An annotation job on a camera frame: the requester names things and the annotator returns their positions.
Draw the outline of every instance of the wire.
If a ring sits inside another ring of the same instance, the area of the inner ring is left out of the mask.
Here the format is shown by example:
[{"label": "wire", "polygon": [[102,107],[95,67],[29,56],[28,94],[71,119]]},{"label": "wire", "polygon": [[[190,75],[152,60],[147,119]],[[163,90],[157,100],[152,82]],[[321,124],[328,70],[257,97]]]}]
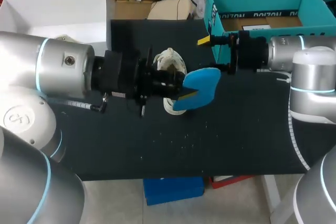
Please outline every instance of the wire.
[{"label": "wire", "polygon": [[151,10],[154,8],[154,6],[157,4],[157,1],[154,3],[154,5],[152,6]]},{"label": "wire", "polygon": [[178,20],[178,11],[179,11],[179,3],[181,0],[178,0],[177,7],[176,7],[176,20]]}]

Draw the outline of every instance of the black table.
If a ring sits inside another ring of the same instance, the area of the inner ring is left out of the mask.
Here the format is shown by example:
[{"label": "black table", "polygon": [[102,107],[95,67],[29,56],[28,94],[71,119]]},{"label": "black table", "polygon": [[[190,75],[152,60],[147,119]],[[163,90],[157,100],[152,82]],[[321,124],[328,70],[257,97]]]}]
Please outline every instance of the black table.
[{"label": "black table", "polygon": [[[154,55],[172,47],[188,71],[214,60],[196,46],[206,36],[202,20],[113,20],[111,28],[116,51],[136,48],[145,57],[150,44]],[[62,163],[83,180],[304,173],[288,128],[289,84],[276,78],[283,76],[223,74],[215,100],[181,116],[169,115],[162,98],[149,100],[143,119],[121,98],[111,98],[105,114],[51,105],[66,142]],[[293,126],[309,166],[336,144],[335,126]]]}]

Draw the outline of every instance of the yellow object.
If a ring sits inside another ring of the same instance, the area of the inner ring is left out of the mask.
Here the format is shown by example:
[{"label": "yellow object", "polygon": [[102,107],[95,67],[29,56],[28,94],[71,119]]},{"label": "yellow object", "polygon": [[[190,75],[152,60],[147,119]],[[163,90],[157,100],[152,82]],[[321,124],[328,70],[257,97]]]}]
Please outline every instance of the yellow object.
[{"label": "yellow object", "polygon": [[189,97],[193,97],[194,95],[197,95],[197,93],[198,93],[198,91],[195,91],[195,92],[192,92],[190,94],[183,95],[183,96],[178,98],[178,101],[181,101],[181,100],[189,98]]},{"label": "yellow object", "polygon": [[210,42],[210,35],[204,37],[203,39],[199,39],[197,41],[197,45],[200,46],[202,44],[209,43],[209,42]]}]

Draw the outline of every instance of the floor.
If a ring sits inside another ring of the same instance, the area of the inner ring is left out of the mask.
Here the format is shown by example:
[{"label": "floor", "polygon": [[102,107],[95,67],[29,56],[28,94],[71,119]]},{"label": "floor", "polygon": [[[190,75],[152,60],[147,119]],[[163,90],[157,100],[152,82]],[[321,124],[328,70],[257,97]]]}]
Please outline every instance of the floor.
[{"label": "floor", "polygon": [[[280,196],[301,175],[278,175]],[[142,180],[85,182],[91,199],[87,224],[269,224],[260,177],[219,189],[206,187],[201,197],[147,206]],[[294,216],[287,224],[296,224]]]}]

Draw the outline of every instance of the white cardboard box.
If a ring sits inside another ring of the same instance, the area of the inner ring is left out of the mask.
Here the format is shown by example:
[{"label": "white cardboard box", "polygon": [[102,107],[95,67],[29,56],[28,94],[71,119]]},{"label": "white cardboard box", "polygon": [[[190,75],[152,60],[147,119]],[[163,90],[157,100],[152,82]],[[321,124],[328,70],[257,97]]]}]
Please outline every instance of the white cardboard box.
[{"label": "white cardboard box", "polygon": [[111,49],[106,0],[4,0],[0,30],[90,44],[97,56]]}]

